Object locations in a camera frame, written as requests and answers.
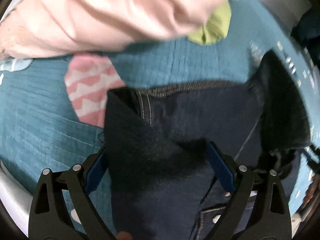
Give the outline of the dark blue denim jeans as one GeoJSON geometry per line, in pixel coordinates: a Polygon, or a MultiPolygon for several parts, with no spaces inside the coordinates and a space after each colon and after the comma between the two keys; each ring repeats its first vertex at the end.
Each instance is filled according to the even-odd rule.
{"type": "Polygon", "coordinates": [[[246,83],[108,91],[104,137],[116,231],[133,239],[206,239],[231,199],[208,161],[208,144],[250,171],[274,170],[287,199],[310,125],[293,78],[269,51],[246,83]]]}

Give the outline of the teal quilted bed mattress cover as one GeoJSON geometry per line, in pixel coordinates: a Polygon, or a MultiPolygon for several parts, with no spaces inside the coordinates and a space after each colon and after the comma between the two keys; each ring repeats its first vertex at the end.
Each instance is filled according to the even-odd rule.
{"type": "MultiPolygon", "coordinates": [[[[114,235],[111,176],[106,163],[104,126],[108,91],[151,89],[201,81],[246,83],[266,53],[273,51],[293,78],[310,125],[310,143],[297,150],[286,189],[292,216],[302,154],[319,146],[319,69],[258,0],[231,1],[232,17],[225,40],[202,47],[186,38],[133,44],[122,52],[85,53],[36,59],[1,85],[1,211],[23,237],[37,183],[45,168],[67,171],[104,147],[107,170],[89,194],[95,209],[114,235]]],[[[68,191],[63,197],[76,230],[84,232],[68,191]]]]}

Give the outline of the navy and yellow puffer jacket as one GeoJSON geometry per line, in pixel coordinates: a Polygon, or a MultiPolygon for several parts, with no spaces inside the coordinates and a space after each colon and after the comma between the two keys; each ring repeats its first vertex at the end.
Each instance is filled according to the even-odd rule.
{"type": "Polygon", "coordinates": [[[291,36],[301,45],[319,37],[319,7],[311,7],[292,28],[291,36]]]}

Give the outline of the green quilt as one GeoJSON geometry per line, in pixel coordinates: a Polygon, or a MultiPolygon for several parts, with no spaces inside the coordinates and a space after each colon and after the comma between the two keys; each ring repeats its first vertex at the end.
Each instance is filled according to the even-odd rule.
{"type": "Polygon", "coordinates": [[[208,18],[207,22],[199,29],[188,35],[188,40],[201,46],[216,44],[228,35],[232,17],[232,10],[225,0],[208,18]]]}

